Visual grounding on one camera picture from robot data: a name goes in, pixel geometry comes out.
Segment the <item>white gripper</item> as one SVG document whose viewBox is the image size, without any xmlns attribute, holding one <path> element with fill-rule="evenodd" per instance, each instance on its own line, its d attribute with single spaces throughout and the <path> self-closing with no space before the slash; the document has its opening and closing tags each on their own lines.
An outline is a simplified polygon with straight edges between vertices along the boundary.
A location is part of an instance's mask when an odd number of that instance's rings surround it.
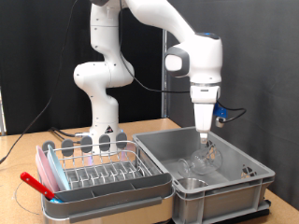
<svg viewBox="0 0 299 224">
<path fill-rule="evenodd" d="M 220 86 L 191 86 L 196 130 L 200 133 L 201 144 L 206 144 L 211 128 L 214 105 L 221 96 Z"/>
</svg>

